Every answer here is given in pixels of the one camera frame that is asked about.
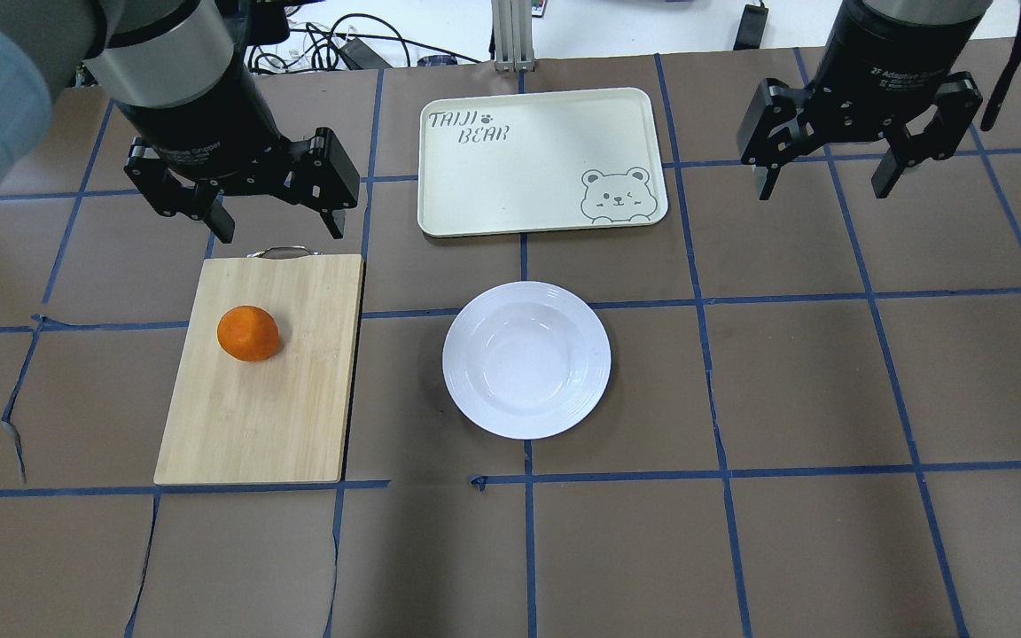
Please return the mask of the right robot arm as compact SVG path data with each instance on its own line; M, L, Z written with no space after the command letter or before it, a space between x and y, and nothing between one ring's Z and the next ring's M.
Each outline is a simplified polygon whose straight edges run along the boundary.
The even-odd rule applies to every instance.
M954 156L969 126L995 125L1021 65L1016 40L990 98L975 78L954 72L988 11L987 1L844 1L817 72L801 89L766 78L737 132L741 162L769 199L783 166L830 143L887 142L872 175L877 198L927 160Z

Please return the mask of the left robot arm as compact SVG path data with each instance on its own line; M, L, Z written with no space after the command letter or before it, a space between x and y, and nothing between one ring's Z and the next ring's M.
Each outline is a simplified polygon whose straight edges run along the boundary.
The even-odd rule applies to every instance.
M245 64L287 39L283 1L0 1L0 185L84 68L137 133L124 170L155 213L230 243L222 197L315 210L342 238L360 175L337 135L280 133Z

